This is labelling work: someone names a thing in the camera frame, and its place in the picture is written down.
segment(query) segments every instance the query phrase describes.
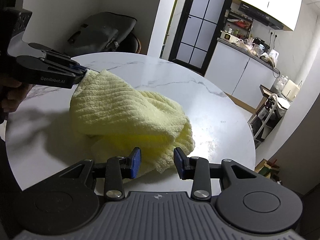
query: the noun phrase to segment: towel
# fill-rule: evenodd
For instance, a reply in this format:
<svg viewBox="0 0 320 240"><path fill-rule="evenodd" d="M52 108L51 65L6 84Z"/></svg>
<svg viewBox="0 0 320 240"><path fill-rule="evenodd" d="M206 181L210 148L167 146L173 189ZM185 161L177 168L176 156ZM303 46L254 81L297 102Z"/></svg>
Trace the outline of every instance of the towel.
<svg viewBox="0 0 320 240"><path fill-rule="evenodd" d="M90 137L96 162L140 147L138 176L174 165L175 147L187 155L194 149L190 121L177 102L136 90L106 70L87 71L72 96L70 117L76 133Z"/></svg>

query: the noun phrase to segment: baseboard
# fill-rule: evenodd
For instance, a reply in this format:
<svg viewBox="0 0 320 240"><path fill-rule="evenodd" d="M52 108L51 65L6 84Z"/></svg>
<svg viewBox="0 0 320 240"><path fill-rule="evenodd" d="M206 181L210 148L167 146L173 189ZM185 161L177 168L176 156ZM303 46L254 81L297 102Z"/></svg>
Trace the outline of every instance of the baseboard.
<svg viewBox="0 0 320 240"><path fill-rule="evenodd" d="M252 106L247 105L246 103L240 101L239 99L233 97L232 95L229 95L226 93L226 95L237 105L242 107L243 109L249 111L250 113L254 114L256 112L256 109L254 109Z"/></svg>

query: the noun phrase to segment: glass door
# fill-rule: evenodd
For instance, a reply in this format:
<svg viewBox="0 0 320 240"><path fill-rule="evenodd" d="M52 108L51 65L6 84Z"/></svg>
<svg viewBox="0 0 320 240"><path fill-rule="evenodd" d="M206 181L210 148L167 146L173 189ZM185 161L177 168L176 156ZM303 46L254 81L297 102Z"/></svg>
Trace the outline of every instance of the glass door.
<svg viewBox="0 0 320 240"><path fill-rule="evenodd" d="M186 0L169 60L204 75L232 0Z"/></svg>

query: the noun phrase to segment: countertop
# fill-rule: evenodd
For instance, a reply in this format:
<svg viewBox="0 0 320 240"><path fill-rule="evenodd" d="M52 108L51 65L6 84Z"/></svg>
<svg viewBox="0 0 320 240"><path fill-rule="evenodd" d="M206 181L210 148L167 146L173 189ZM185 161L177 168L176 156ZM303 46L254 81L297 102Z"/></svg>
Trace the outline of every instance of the countertop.
<svg viewBox="0 0 320 240"><path fill-rule="evenodd" d="M258 62L261 63L262 65L266 66L267 68L273 70L275 73L277 73L278 75L280 75L280 71L279 71L279 70L277 70L276 68L272 68L272 66L270 66L270 65L267 64L267 63L265 63L262 59L259 59L258 57L250 54L249 52L245 51L244 49L241 49L241 48L237 47L236 45L233 45L233 44L231 44L230 42L227 42L227 41L225 41L225 40L223 40L223 39L218 38L217 40L218 40L219 42L223 43L223 44L226 44L227 46L229 46L229 47L231 47L231 48L233 48L233 49L239 50L240 52L248 55L249 57L253 58L254 60L258 61Z"/></svg>
<svg viewBox="0 0 320 240"><path fill-rule="evenodd" d="M73 58L97 71L106 69L138 90L159 92L178 102L192 125L195 149L191 156L211 163L222 159L254 169L255 149L246 119L227 95L195 72L166 60L140 54L105 52ZM71 130L69 106L76 89L36 86L18 110L9 114L7 154L22 189L90 156L85 140ZM218 179L211 180L212 194L220 193ZM96 191L102 193L103 181ZM156 171L124 184L129 191L191 192L192 180L181 180L175 169Z"/></svg>

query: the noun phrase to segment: human hand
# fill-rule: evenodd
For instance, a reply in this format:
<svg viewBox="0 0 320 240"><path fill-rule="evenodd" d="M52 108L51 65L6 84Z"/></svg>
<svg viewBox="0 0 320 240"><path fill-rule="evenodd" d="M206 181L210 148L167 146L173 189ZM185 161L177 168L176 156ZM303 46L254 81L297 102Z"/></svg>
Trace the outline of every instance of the human hand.
<svg viewBox="0 0 320 240"><path fill-rule="evenodd" d="M10 87L5 98L1 101L1 107L5 113L15 112L20 103L26 98L31 88L33 88L33 85L22 84L3 73L0 73L0 85Z"/></svg>

